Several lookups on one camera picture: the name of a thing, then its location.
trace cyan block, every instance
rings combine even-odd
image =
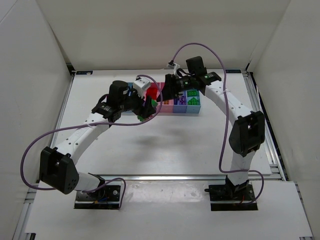
[[[201,108],[201,105],[200,105],[200,97],[199,96],[188,96],[187,97],[187,107],[186,107],[187,114],[198,114],[200,112],[200,108]]]

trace metal frame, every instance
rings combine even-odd
[[[15,228],[15,232],[14,232],[12,240],[31,240],[31,239],[34,239],[35,234],[34,233],[25,233],[25,229],[26,229],[27,222],[28,222],[28,219],[29,219],[29,216],[31,213],[31,209],[34,204],[36,192],[37,192],[37,190],[29,188],[29,190],[26,194],[25,200],[24,200],[24,204],[22,207],[20,218],[19,218],[18,224]]]
[[[75,75],[71,75],[71,81],[70,81],[69,86],[68,86],[68,88],[66,90],[66,93],[64,95],[63,103],[62,103],[62,106],[61,106],[61,110],[60,110],[60,113],[59,113],[58,120],[57,120],[56,125],[55,125],[55,129],[60,128],[61,121],[62,121],[62,118],[64,116],[64,113],[65,113],[65,110],[66,110],[66,106],[67,106],[67,102],[68,102],[68,99],[69,99],[69,95],[70,95],[70,92],[71,92],[71,88],[72,88],[72,85],[74,83],[74,79],[75,79]],[[58,136],[58,132],[55,132],[53,134],[53,137],[52,137],[52,140],[51,140],[51,143],[50,143],[50,148],[52,148],[56,144],[57,136]]]
[[[312,228],[310,226],[310,222],[309,222],[309,218],[308,218],[308,215],[307,215],[307,212],[306,212],[306,208],[305,208],[305,204],[304,204],[304,200],[302,198],[302,195],[301,195],[301,192],[300,192],[300,189],[299,189],[299,186],[298,186],[298,183],[295,182],[295,188],[296,188],[296,191],[299,195],[299,198],[300,198],[300,201],[301,201],[301,204],[302,204],[302,207],[303,207],[303,210],[304,210],[304,213],[305,213],[305,216],[306,216],[306,220],[308,221],[308,224],[309,224],[309,227],[310,227],[310,230],[312,232],[312,235],[314,235],[313,231],[312,231]],[[306,236],[306,237],[300,237],[300,240],[314,240],[314,238],[312,236]]]
[[[281,180],[278,167],[273,165],[271,167],[272,174],[264,175],[265,180]],[[110,174],[98,174],[106,180],[114,178],[123,178],[128,181],[225,181],[226,175],[110,175]],[[249,175],[251,181],[261,180],[259,175]]]
[[[257,89],[255,88],[254,82],[251,78],[251,75],[248,72],[245,72],[242,75],[244,78],[246,88],[248,90],[248,95],[249,95],[250,101],[252,103],[253,110],[254,111],[258,111],[258,110],[262,111],[262,108],[261,108],[261,105],[259,102],[259,95],[258,95]],[[279,160],[279,156],[277,154],[276,147],[275,147],[274,142],[272,140],[271,133],[268,128],[267,122],[265,122],[265,142],[264,142],[264,145],[266,147],[266,154],[267,154],[267,157],[269,159],[270,164],[277,165],[277,167],[279,169],[279,173],[281,175],[281,179],[283,181],[286,181],[286,177],[285,177],[284,171],[282,169],[282,166],[281,166],[281,163]]]

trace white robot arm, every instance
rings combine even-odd
[[[143,98],[150,87],[146,78],[138,78],[129,88],[124,81],[114,81],[109,94],[102,96],[83,124],[71,136],[54,148],[45,147],[40,156],[40,180],[64,194],[75,191],[91,191],[101,186],[105,180],[98,175],[77,172],[76,164],[84,151],[110,128],[122,112],[132,111],[139,119],[147,119],[156,113],[151,97]]]
[[[178,68],[175,74],[165,76],[162,89],[163,100],[179,97],[179,92],[197,89],[212,100],[226,114],[226,100],[223,82],[215,72],[207,72],[200,56],[186,60],[189,73]],[[229,121],[232,130],[229,144],[233,150],[231,168],[227,172],[225,188],[230,198],[248,186],[248,170],[255,152],[265,140],[265,117],[261,111],[253,112],[244,106],[231,92],[226,89],[228,99]]]

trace purple cable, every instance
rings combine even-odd
[[[102,189],[104,186],[106,186],[107,184],[111,183],[111,182],[114,182],[114,181],[117,181],[117,180],[121,180],[123,182],[123,192],[122,192],[122,195],[121,195],[121,200],[120,200],[120,204],[119,204],[119,208],[118,210],[121,208],[122,206],[122,201],[124,200],[124,195],[125,195],[125,192],[126,192],[126,188],[127,188],[127,183],[126,181],[122,178],[122,177],[116,177],[114,179],[111,179],[109,181],[106,181],[104,184],[102,184],[101,186],[97,187],[96,189],[94,190],[89,190],[89,191],[82,191],[83,193],[92,193],[94,191],[97,191],[99,189]]]
[[[239,173],[239,172],[250,172],[250,173],[257,173],[260,175],[261,177],[261,189],[260,189],[260,192],[259,194],[255,197],[254,200],[252,200],[251,202],[248,202],[248,203],[245,203],[245,204],[251,204],[253,202],[255,202],[261,195],[263,189],[264,189],[264,186],[265,186],[265,179],[264,179],[264,176],[262,175],[261,172],[257,171],[257,170],[249,170],[249,169],[239,169],[239,170],[229,170],[229,171],[225,171],[222,169],[222,160],[223,160],[223,157],[224,157],[224,153],[225,153],[225,148],[226,148],[226,143],[227,143],[227,137],[228,137],[228,126],[229,126],[229,102],[228,102],[228,96],[227,96],[227,93],[226,93],[226,83],[227,83],[227,71],[226,71],[226,67],[224,65],[224,63],[222,62],[221,58],[216,54],[215,51],[213,51],[210,47],[202,44],[202,43],[198,43],[198,42],[190,42],[190,43],[187,43],[183,46],[181,46],[177,51],[176,53],[174,54],[173,58],[172,58],[172,61],[174,62],[175,61],[175,58],[176,56],[178,55],[178,53],[186,46],[189,46],[189,45],[199,45],[199,46],[202,46],[206,49],[208,49],[211,53],[213,53],[213,55],[215,55],[215,57],[218,59],[222,69],[223,69],[223,95],[224,95],[224,99],[225,99],[225,108],[226,108],[226,118],[225,118],[225,127],[224,127],[224,136],[223,136],[223,142],[222,142],[222,147],[221,147],[221,153],[220,153],[220,158],[219,158],[219,171],[223,174],[232,174],[232,173]]]
[[[68,127],[63,127],[63,128],[58,128],[58,129],[55,129],[55,130],[51,130],[51,131],[48,131],[40,136],[38,136],[35,140],[33,140],[29,146],[25,149],[23,155],[22,155],[22,158],[21,158],[21,163],[20,163],[20,176],[21,176],[21,179],[22,181],[24,182],[25,185],[27,185],[29,188],[32,188],[32,189],[36,189],[36,190],[55,190],[55,188],[45,188],[45,187],[38,187],[38,186],[33,186],[31,185],[25,178],[25,173],[24,173],[24,163],[25,163],[25,160],[26,160],[26,156],[27,156],[27,153],[29,152],[29,150],[31,149],[31,147],[36,143],[38,142],[40,139],[44,138],[45,136],[48,136],[50,134],[53,134],[53,133],[56,133],[56,132],[61,132],[61,131],[65,131],[65,130],[71,130],[71,129],[82,129],[82,128],[87,128],[88,125],[90,126],[98,126],[98,125],[115,125],[115,126],[139,126],[139,125],[142,125],[142,124],[145,124],[147,122],[149,122],[150,120],[154,119],[159,113],[160,113],[160,110],[162,108],[162,105],[163,105],[163,95],[162,95],[162,92],[161,92],[161,88],[160,86],[158,85],[158,83],[156,82],[156,80],[154,80],[151,76],[148,76],[148,75],[145,75],[145,74],[140,74],[138,75],[137,77],[145,77],[145,78],[149,78],[150,80],[152,80],[159,93],[160,93],[160,106],[159,108],[156,110],[155,114],[150,117],[149,119],[143,121],[143,122],[137,122],[137,123],[116,123],[116,122],[96,122],[96,123],[89,123],[89,124],[82,124],[82,125],[77,125],[77,126],[68,126]],[[110,181],[107,181],[106,183],[104,183],[103,185],[95,188],[95,189],[92,189],[92,190],[89,190],[89,191],[84,191],[85,193],[91,193],[91,192],[94,192],[102,187],[104,187],[105,185],[107,185],[108,183],[112,182],[112,181],[115,181],[115,180],[122,180],[124,182],[124,190],[123,190],[123,194],[122,194],[122,197],[124,196],[125,194],[125,190],[126,190],[126,182],[123,178],[120,178],[120,177],[117,177],[115,179],[112,179]]]

